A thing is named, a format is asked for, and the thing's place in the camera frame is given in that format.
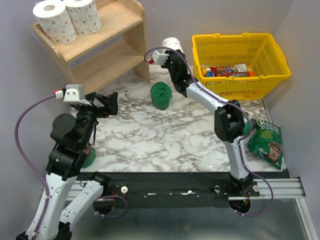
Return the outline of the white floral toilet paper roll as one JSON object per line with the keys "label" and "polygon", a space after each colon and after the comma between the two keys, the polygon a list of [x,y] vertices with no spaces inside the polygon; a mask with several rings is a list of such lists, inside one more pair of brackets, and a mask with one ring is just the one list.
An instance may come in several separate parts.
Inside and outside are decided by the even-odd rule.
{"label": "white floral toilet paper roll", "polygon": [[170,48],[176,51],[180,51],[181,53],[184,53],[183,48],[181,46],[181,42],[176,37],[168,37],[164,39],[161,43],[162,47]]}
{"label": "white floral toilet paper roll", "polygon": [[55,45],[66,45],[76,39],[77,33],[65,4],[61,0],[43,0],[33,7],[45,35]]}
{"label": "white floral toilet paper roll", "polygon": [[102,23],[94,0],[63,0],[78,35],[98,32]]}

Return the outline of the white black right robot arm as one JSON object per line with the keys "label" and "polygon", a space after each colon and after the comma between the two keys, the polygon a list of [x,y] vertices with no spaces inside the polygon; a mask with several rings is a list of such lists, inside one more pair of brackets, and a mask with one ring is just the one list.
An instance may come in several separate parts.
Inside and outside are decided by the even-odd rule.
{"label": "white black right robot arm", "polygon": [[248,115],[237,100],[228,101],[204,87],[189,73],[185,55],[180,50],[165,47],[166,59],[161,67],[167,69],[175,90],[205,107],[214,116],[214,133],[224,143],[230,163],[230,191],[241,196],[253,183],[247,167],[243,140]]}

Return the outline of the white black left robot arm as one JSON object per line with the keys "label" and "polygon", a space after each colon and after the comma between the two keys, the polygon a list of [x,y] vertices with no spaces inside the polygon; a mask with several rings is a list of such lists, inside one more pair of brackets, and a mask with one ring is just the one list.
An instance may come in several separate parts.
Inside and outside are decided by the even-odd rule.
{"label": "white black left robot arm", "polygon": [[95,172],[77,197],[65,205],[71,187],[90,155],[90,139],[95,137],[98,119],[118,113],[118,93],[108,96],[92,92],[84,97],[88,103],[72,104],[78,113],[63,113],[52,123],[50,137],[55,146],[48,157],[44,193],[29,228],[18,240],[69,240],[72,230],[93,202],[111,193],[111,177]]}

